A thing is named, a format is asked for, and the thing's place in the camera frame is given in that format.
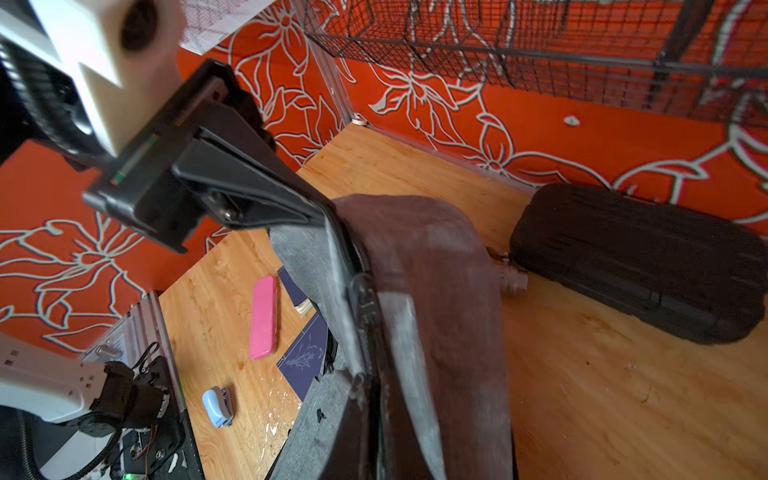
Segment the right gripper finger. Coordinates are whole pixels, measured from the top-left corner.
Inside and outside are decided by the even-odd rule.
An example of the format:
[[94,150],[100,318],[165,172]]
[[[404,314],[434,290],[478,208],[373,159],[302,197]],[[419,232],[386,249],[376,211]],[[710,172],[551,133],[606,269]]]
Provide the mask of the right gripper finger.
[[119,157],[85,202],[174,252],[210,217],[233,230],[325,227],[333,202],[277,155],[254,97],[230,65],[205,61]]

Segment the blue notebook yellow label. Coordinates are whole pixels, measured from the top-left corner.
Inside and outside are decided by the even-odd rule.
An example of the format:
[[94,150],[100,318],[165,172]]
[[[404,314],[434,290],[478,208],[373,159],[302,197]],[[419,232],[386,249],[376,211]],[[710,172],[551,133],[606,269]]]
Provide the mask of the blue notebook yellow label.
[[315,313],[277,363],[300,401],[304,401],[313,381],[323,373],[328,338],[325,319]]

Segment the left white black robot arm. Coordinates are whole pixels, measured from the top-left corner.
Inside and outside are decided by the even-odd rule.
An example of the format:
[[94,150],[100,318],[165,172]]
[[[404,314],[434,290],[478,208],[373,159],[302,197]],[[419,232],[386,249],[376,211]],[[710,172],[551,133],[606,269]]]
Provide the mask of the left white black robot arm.
[[3,334],[1,405],[17,412],[21,462],[29,479],[42,479],[32,438],[32,420],[74,427],[107,444],[71,479],[93,471],[118,445],[126,429],[156,430],[173,400],[168,386],[138,373],[150,349],[130,367],[120,361],[87,362],[59,356]]

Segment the grey student backpack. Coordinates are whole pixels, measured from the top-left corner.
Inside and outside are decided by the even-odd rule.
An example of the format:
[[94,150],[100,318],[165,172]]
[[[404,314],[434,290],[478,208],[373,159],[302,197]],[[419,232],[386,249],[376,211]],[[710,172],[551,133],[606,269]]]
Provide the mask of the grey student backpack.
[[514,479],[501,275],[439,199],[352,195],[271,246],[338,344],[273,479]]

